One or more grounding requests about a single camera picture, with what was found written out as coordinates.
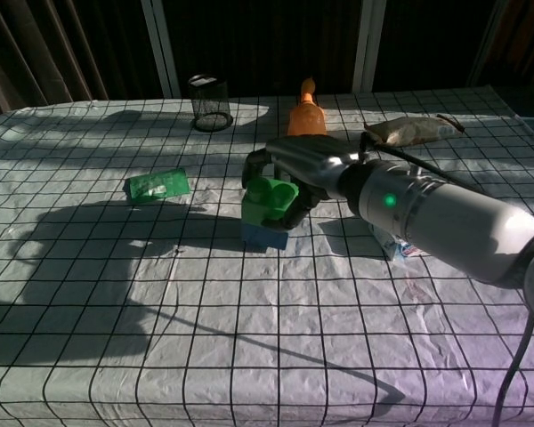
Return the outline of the dark metallic right robot hand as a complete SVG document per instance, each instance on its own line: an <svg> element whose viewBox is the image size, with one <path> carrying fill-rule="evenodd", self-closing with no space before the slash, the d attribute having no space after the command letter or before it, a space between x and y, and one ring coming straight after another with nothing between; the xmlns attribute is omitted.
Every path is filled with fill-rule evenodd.
<svg viewBox="0 0 534 427"><path fill-rule="evenodd" d="M270 140L247 155L241 183L262 175L268 164L289 175L298 195L279 219L264 219L277 232L294 229L322 200L342 199L339 181L345 170L360 162L358 146L321 134L285 136Z"/></svg>

